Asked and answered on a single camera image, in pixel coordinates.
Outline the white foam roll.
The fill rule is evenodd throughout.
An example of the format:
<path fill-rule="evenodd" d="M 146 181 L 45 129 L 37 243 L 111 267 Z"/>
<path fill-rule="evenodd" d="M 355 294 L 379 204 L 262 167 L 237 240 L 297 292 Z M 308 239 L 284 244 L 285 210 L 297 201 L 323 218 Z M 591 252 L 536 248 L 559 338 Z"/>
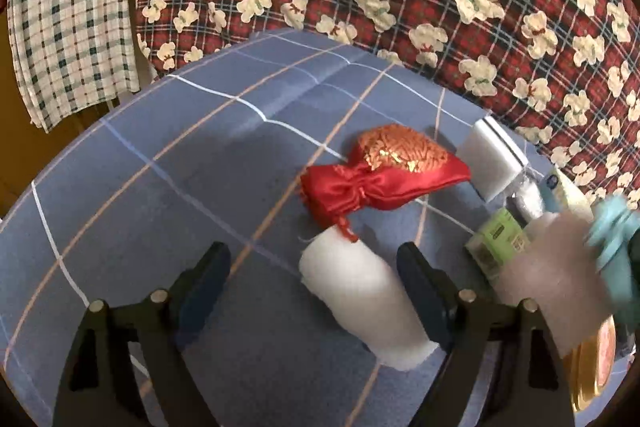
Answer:
<path fill-rule="evenodd" d="M 303 250 L 298 269 L 308 291 L 381 364 L 411 371 L 437 348 L 394 269 L 363 241 L 326 229 Z"/>

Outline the pink knitted cloth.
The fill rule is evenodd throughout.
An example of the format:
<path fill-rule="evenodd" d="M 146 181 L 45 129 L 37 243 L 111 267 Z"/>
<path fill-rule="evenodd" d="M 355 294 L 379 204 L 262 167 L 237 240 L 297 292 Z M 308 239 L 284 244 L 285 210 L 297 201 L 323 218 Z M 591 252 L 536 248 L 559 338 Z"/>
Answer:
<path fill-rule="evenodd" d="M 499 300 L 530 298 L 544 314 L 559 355 L 568 355 L 614 313 L 586 243 L 591 222 L 571 212 L 557 215 L 524 251 L 506 262 L 492 283 Z"/>

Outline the green white checked cloth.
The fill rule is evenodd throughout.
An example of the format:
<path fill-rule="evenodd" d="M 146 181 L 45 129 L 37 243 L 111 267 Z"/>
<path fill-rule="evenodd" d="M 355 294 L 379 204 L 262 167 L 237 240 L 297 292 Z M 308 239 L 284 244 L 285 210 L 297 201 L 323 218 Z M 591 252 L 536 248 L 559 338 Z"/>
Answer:
<path fill-rule="evenodd" d="M 18 91 L 45 132 L 140 88 L 129 0 L 8 0 L 8 29 Z"/>

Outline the white tissue pack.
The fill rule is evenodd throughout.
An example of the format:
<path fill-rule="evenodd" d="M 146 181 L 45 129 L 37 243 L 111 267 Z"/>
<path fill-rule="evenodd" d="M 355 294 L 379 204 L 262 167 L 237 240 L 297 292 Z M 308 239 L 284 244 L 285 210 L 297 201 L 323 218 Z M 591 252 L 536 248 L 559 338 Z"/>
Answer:
<path fill-rule="evenodd" d="M 593 219 L 589 199 L 558 168 L 549 171 L 547 176 L 538 183 L 538 188 L 544 210 L 552 213 L 570 211 L 582 219 L 588 221 Z"/>

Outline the blue plaid tablecloth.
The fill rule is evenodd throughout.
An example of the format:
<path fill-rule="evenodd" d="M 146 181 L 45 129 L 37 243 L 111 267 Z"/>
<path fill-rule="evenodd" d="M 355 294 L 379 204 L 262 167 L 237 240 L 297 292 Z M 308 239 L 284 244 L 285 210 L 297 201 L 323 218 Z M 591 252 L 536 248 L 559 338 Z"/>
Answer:
<path fill-rule="evenodd" d="M 405 426 L 444 355 L 378 365 L 300 283 L 317 234 L 295 181 L 360 132 L 404 124 L 456 148 L 482 109 L 368 52 L 292 30 L 184 66 L 103 118 L 1 225 L 1 365 L 51 424 L 86 306 L 136 303 L 215 242 L 233 272 L 184 351 L 226 426 Z"/>

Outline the green pocket tissue pack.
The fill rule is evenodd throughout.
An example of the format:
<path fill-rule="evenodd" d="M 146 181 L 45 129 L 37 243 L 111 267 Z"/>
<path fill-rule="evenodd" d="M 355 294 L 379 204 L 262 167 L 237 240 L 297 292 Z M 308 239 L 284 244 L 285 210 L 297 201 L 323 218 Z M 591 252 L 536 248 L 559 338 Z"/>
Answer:
<path fill-rule="evenodd" d="M 509 210 L 497 210 L 465 244 L 489 282 L 498 277 L 503 265 L 525 251 L 529 239 Z"/>

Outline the white black melamine sponge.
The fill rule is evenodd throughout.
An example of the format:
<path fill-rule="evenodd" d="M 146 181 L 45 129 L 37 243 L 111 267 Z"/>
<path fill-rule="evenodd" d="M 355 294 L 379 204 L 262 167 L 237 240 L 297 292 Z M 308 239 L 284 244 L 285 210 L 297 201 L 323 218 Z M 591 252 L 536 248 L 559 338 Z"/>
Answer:
<path fill-rule="evenodd" d="M 528 165 L 518 144 L 491 116 L 473 124 L 457 156 L 469 167 L 471 184 L 484 202 L 500 195 Z"/>

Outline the teal soft object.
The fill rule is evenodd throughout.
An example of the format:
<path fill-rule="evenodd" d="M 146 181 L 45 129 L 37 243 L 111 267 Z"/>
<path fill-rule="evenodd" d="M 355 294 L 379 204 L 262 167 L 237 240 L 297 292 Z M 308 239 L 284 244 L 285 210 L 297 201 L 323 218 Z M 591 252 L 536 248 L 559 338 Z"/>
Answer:
<path fill-rule="evenodd" d="M 622 196 L 611 196 L 594 207 L 586 236 L 612 314 L 630 329 L 639 328 L 639 211 Z"/>

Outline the clear plastic swab bag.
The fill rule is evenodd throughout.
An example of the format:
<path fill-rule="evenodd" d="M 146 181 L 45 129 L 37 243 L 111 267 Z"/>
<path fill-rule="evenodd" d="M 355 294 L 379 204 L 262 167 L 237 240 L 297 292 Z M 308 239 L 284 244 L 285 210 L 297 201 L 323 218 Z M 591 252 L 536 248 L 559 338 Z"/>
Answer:
<path fill-rule="evenodd" d="M 538 183 L 527 172 L 521 173 L 506 188 L 506 209 L 520 225 L 528 225 L 544 213 Z"/>

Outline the red satin drawstring pouch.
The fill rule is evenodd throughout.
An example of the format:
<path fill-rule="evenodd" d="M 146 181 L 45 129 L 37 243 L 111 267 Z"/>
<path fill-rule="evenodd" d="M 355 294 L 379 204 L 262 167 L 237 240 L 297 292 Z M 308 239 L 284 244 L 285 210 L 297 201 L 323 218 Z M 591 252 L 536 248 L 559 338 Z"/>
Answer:
<path fill-rule="evenodd" d="M 390 211 L 471 180 L 469 167 L 427 135 L 402 124 L 363 131 L 341 165 L 311 166 L 300 191 L 314 220 L 352 243 L 348 216 L 362 208 Z"/>

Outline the pink gold tin lid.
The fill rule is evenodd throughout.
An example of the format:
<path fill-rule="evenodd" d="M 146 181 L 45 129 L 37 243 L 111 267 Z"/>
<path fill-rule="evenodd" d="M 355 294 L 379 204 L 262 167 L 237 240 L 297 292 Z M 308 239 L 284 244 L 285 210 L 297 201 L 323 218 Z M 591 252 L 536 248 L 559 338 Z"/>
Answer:
<path fill-rule="evenodd" d="M 616 352 L 614 317 L 608 317 L 598 331 L 563 358 L 570 386 L 570 403 L 575 413 L 584 411 L 608 384 Z"/>

